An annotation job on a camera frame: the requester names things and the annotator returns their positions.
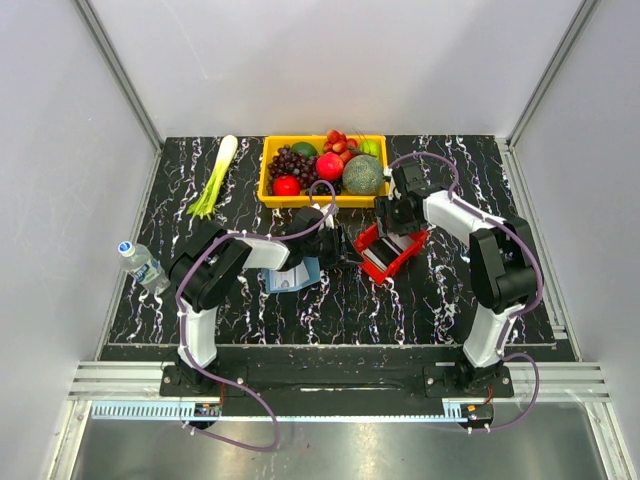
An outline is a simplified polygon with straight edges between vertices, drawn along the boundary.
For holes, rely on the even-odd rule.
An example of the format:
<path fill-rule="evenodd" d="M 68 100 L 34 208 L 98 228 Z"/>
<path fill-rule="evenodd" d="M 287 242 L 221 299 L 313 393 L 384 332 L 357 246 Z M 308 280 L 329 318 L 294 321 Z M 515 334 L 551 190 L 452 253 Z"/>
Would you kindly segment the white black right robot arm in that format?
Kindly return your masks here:
<path fill-rule="evenodd" d="M 541 300 L 543 275 L 529 224 L 486 213 L 452 187 L 428 183 L 417 161 L 386 168 L 383 178 L 389 193 L 376 197 L 376 222 L 355 242 L 361 267 L 376 283 L 385 282 L 419 253 L 430 226 L 465 245 L 478 306 L 463 344 L 466 364 L 454 379 L 462 393 L 478 395 L 491 382 L 488 368 L 501 361 L 515 319 Z"/>

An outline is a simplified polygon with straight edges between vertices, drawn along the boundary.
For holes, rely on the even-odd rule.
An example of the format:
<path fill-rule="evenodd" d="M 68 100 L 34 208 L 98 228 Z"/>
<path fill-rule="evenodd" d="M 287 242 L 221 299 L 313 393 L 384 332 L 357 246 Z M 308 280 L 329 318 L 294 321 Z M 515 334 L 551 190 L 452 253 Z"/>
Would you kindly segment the blue leather card holder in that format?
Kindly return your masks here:
<path fill-rule="evenodd" d="M 319 261 L 315 257 L 304 257 L 293 269 L 280 272 L 263 270 L 266 292 L 268 294 L 297 292 L 318 283 L 321 279 Z"/>

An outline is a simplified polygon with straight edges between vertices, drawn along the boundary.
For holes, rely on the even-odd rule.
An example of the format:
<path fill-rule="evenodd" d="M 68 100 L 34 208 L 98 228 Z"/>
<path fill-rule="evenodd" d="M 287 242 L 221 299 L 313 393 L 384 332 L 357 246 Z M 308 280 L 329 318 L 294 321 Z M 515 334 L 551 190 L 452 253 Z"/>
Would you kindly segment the red plastic card tray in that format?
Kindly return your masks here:
<path fill-rule="evenodd" d="M 428 237 L 427 231 L 380 236 L 377 226 L 371 225 L 354 242 L 356 251 L 362 257 L 360 268 L 376 284 L 382 285 L 422 251 Z"/>

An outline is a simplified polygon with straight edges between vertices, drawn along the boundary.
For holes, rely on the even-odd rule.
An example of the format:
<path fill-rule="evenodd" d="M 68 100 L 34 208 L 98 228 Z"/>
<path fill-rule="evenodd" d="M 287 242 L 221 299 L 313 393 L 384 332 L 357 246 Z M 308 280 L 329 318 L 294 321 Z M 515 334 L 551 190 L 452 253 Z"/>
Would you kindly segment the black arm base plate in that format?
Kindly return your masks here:
<path fill-rule="evenodd" d="M 455 387 L 452 367 L 437 365 L 342 365 L 254 364 L 221 370 L 220 375 L 257 393 L 280 391 L 391 391 L 428 398 L 471 398 L 514 396 L 511 375 L 502 368 L 484 386 L 467 390 Z"/>

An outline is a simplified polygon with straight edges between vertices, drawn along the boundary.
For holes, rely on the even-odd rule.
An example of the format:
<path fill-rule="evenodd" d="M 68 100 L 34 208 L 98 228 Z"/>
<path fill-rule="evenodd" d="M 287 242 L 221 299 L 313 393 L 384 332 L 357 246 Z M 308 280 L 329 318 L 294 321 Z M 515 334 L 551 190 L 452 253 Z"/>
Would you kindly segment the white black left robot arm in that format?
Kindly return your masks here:
<path fill-rule="evenodd" d="M 242 271 L 266 277 L 267 291 L 298 291 L 326 269 L 357 266 L 361 257 L 331 206 L 304 207 L 276 237 L 233 232 L 216 222 L 200 227 L 173 260 L 169 278 L 177 287 L 178 355 L 186 367 L 182 383 L 193 394 L 213 390 L 217 372 L 217 312 Z"/>

